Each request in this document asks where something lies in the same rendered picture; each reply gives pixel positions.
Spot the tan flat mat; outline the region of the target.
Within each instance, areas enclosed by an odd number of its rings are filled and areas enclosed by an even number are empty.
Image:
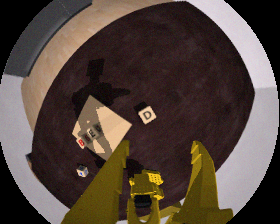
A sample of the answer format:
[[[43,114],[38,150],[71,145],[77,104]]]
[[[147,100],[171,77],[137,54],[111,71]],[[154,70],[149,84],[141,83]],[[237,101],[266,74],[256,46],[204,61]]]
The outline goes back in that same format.
[[[87,147],[107,161],[132,124],[90,95],[72,134],[78,139],[96,123],[103,130],[103,133]]]

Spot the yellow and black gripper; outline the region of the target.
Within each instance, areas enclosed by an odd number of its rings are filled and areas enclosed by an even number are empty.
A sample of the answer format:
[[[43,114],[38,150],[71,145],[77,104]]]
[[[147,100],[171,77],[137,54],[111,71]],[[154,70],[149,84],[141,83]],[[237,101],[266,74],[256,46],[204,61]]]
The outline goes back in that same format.
[[[219,209],[213,160],[196,140],[191,153],[193,168],[185,200],[180,211],[172,212],[165,224],[226,224],[234,217],[233,210]],[[115,224],[119,221],[119,194],[122,194],[126,156],[129,156],[129,140],[117,146],[61,224]]]

